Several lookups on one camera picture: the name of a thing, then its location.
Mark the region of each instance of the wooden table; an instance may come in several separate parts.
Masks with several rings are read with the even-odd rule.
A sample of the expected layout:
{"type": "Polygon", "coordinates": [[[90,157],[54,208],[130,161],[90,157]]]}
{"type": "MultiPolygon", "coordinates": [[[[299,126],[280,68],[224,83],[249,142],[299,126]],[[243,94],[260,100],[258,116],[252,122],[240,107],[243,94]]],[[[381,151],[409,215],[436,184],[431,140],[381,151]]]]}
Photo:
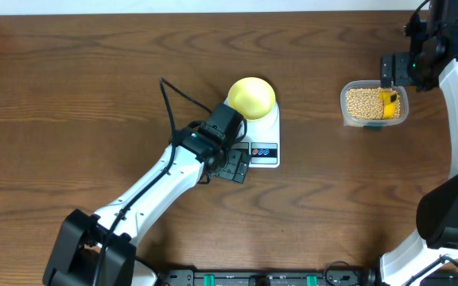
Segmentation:
{"type": "MultiPolygon", "coordinates": [[[[408,89],[381,132],[344,127],[340,91],[405,51],[410,12],[0,17],[0,284],[40,284],[64,217],[92,213],[169,138],[162,75],[209,107],[258,76],[281,107],[281,166],[182,195],[138,252],[199,269],[372,266],[448,176],[442,94],[408,89]]],[[[170,96],[177,126],[208,115],[170,96]]]]}

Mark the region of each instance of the plastic container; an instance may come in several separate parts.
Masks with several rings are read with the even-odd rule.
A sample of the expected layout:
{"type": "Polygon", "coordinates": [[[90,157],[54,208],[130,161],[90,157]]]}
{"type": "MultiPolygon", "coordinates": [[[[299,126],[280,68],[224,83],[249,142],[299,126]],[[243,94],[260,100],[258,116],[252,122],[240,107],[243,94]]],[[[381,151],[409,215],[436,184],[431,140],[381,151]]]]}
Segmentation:
{"type": "Polygon", "coordinates": [[[340,107],[342,108],[343,124],[345,126],[364,127],[364,126],[392,126],[404,122],[407,115],[409,114],[409,102],[407,101],[407,94],[404,87],[392,87],[392,89],[398,92],[398,101],[401,103],[401,117],[398,119],[382,119],[382,120],[370,120],[370,119],[357,119],[352,117],[347,111],[346,105],[346,92],[356,88],[378,88],[381,87],[381,81],[379,80],[358,80],[348,83],[340,92],[340,107]]]}

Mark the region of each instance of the white wall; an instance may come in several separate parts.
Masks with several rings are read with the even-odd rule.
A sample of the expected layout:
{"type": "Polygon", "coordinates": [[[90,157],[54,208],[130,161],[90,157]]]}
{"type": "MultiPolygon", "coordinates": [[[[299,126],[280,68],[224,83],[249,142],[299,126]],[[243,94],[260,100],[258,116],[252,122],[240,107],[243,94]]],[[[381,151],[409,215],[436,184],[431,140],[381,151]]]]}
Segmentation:
{"type": "Polygon", "coordinates": [[[421,0],[0,0],[0,15],[414,10],[421,0]]]}

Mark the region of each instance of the green tape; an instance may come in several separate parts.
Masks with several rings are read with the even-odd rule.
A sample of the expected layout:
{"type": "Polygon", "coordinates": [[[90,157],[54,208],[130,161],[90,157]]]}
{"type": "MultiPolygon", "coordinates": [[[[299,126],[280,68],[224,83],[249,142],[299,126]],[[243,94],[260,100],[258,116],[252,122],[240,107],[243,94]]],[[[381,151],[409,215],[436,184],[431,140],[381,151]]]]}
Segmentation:
{"type": "Polygon", "coordinates": [[[204,286],[215,286],[215,276],[204,275],[204,286]]]}
{"type": "Polygon", "coordinates": [[[317,276],[307,276],[307,286],[317,286],[317,276]]]}

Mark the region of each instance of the wooden tabletop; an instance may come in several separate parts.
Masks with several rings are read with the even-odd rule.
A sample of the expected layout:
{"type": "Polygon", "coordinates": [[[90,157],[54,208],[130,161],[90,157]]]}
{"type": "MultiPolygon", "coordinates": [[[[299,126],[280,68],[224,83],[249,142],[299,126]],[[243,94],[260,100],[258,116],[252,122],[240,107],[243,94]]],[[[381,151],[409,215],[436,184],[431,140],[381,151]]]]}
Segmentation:
{"type": "MultiPolygon", "coordinates": [[[[0,284],[40,284],[61,222],[93,213],[157,161],[170,130],[158,78],[209,107],[238,79],[274,87],[281,166],[183,194],[138,249],[198,269],[372,266],[442,184],[440,91],[407,89],[409,117],[344,127],[340,91],[406,51],[410,12],[0,17],[0,284]]],[[[177,126],[206,119],[171,94],[177,126]]]]}

